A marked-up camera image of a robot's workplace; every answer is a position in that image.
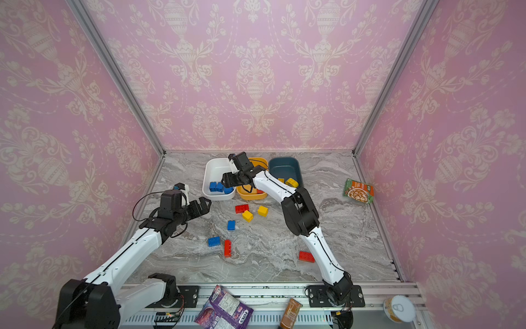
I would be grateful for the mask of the yellow plastic container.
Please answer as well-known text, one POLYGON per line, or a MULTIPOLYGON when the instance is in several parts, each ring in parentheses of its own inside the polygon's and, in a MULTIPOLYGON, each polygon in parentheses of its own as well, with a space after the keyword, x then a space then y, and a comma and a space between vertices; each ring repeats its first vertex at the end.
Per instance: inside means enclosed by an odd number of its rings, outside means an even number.
MULTIPOLYGON (((264 169, 268 169, 268 161, 265 158, 253 157, 249 158, 249 160, 253 163, 255 167, 261 166, 264 169)), ((238 186, 236 188, 236 191, 239 194, 239 196, 245 201, 263 200, 268 196, 267 193, 257 194, 257 189, 249 185, 238 186)))

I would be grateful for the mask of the white plastic container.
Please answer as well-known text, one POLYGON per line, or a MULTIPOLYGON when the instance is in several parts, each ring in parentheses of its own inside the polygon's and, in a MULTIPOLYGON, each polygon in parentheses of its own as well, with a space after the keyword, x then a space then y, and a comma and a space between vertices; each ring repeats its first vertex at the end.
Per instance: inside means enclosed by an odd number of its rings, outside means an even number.
POLYGON ((231 193, 210 190, 210 183, 220 182, 224 173, 231 173, 230 161, 228 158, 214 158, 206 163, 202 185, 202 193, 204 197, 213 202, 227 201, 234 198, 236 195, 235 190, 231 193))

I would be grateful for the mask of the blue long lego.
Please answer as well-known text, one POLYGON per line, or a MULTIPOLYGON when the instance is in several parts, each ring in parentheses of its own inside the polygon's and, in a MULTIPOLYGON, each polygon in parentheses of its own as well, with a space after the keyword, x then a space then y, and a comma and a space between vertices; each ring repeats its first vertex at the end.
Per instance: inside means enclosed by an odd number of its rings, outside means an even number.
POLYGON ((221 238, 220 237, 211 237, 208 239, 208 247, 213 248, 216 246, 221 245, 221 238))

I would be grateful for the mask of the dark teal plastic container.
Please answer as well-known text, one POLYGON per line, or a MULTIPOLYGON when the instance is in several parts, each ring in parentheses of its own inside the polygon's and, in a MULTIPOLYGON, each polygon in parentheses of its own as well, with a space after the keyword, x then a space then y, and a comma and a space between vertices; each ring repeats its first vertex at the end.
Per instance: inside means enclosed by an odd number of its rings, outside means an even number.
POLYGON ((285 181, 287 181, 289 178, 292 178, 299 184, 299 187, 304 186, 301 167, 296 158, 272 158, 268 163, 268 168, 272 176, 276 178, 283 178, 285 181))

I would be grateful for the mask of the yellow long lego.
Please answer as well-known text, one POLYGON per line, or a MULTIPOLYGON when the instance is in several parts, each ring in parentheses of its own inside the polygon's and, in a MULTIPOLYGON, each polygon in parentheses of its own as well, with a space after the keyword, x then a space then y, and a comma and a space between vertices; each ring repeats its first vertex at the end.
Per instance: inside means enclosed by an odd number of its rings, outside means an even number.
POLYGON ((286 185, 291 186, 291 187, 293 187, 295 189, 297 189, 299 187, 299 183, 293 178, 287 179, 287 181, 285 183, 286 183, 286 185))

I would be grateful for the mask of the red long lego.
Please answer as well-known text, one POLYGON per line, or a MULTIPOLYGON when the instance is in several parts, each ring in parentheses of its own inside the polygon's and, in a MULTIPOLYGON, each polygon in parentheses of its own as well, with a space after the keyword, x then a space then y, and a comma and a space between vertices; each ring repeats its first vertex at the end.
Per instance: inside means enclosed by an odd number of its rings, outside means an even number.
POLYGON ((315 258, 314 256, 309 252, 300 251, 299 252, 299 260, 307 263, 314 263, 315 258))

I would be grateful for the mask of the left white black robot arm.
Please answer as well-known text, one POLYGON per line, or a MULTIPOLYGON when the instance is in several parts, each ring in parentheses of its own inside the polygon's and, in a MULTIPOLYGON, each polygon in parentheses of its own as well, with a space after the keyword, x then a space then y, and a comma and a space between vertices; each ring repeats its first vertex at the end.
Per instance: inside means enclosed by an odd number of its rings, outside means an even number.
POLYGON ((176 279, 152 274, 127 291, 121 288, 138 266, 169 238, 178 226, 210 212, 211 200, 188 201, 181 191, 166 191, 160 206, 133 237, 103 265, 81 280, 71 279, 60 290, 54 328, 119 328, 152 304, 172 307, 184 301, 176 279))

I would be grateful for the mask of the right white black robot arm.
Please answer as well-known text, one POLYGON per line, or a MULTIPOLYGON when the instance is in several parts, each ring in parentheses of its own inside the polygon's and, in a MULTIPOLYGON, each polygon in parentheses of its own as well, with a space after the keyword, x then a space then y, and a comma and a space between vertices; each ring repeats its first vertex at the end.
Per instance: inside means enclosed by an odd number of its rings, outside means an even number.
POLYGON ((319 212, 307 189, 286 185, 261 167, 246 172, 225 173, 221 182, 226 187, 252 186, 279 202, 286 226, 304 241, 319 266, 329 300, 337 306, 350 303, 353 289, 351 275, 331 251, 321 229, 319 212))

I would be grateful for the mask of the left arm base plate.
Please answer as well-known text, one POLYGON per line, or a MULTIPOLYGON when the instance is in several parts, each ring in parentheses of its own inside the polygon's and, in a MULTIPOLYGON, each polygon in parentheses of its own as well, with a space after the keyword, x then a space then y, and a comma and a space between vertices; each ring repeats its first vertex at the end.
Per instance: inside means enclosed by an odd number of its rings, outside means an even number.
POLYGON ((178 286, 168 288, 160 305, 164 308, 195 308, 198 301, 200 287, 197 285, 178 286))

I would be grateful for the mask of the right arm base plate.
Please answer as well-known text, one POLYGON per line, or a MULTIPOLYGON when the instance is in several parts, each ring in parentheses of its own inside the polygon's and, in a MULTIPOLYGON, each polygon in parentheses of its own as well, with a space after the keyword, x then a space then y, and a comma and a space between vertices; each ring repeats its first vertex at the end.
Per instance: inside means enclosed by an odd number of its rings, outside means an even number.
POLYGON ((311 308, 364 308, 366 306, 362 288, 357 285, 354 285, 350 292, 339 302, 329 296, 327 287, 324 285, 309 285, 305 288, 304 293, 311 308))

